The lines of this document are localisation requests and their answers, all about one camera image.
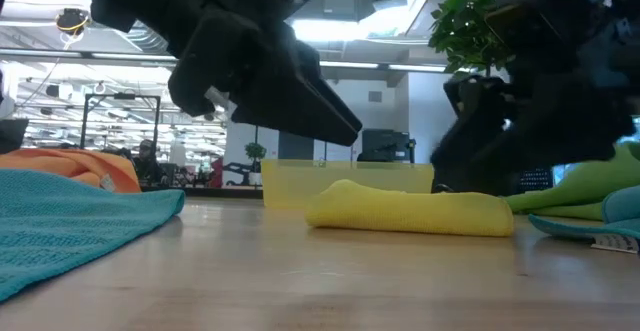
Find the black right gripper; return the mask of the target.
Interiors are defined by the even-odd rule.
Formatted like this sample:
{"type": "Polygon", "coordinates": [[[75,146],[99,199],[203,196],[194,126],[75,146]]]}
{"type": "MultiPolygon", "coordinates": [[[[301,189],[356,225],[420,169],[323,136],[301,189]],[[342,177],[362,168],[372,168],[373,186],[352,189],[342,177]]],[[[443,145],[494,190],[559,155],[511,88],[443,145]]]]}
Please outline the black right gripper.
{"type": "Polygon", "coordinates": [[[515,194],[536,168],[613,157],[634,133],[638,85],[596,86],[579,72],[507,83],[498,77],[452,79],[458,119],[430,156],[434,188],[515,194]]]}

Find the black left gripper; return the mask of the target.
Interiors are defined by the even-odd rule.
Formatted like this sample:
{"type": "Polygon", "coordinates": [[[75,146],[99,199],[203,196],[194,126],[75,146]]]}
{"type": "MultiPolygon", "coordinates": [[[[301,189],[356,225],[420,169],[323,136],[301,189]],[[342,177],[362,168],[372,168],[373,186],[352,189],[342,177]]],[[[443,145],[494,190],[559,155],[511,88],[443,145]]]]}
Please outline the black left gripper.
{"type": "Polygon", "coordinates": [[[178,62],[172,101],[191,116],[212,109],[214,88],[236,105],[231,119],[343,146],[360,120],[321,75],[318,53],[279,21],[261,25],[215,6],[167,13],[169,49],[178,62]]]}

